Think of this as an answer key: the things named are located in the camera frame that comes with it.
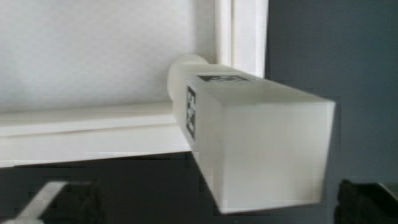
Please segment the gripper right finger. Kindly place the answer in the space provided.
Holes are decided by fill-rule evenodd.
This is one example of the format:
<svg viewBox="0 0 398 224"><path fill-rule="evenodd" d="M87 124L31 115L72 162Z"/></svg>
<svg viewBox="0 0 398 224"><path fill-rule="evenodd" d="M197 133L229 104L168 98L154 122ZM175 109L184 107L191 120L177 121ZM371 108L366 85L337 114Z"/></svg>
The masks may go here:
<svg viewBox="0 0 398 224"><path fill-rule="evenodd" d="M341 181L335 224L398 224L398 183Z"/></svg>

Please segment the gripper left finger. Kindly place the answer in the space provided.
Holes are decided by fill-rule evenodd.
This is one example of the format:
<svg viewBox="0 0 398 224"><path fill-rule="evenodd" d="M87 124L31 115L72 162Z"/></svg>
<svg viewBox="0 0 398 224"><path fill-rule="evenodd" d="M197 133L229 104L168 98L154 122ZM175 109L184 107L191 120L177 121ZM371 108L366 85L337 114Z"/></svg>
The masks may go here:
<svg viewBox="0 0 398 224"><path fill-rule="evenodd" d="M97 184L49 181L7 224L106 224Z"/></svg>

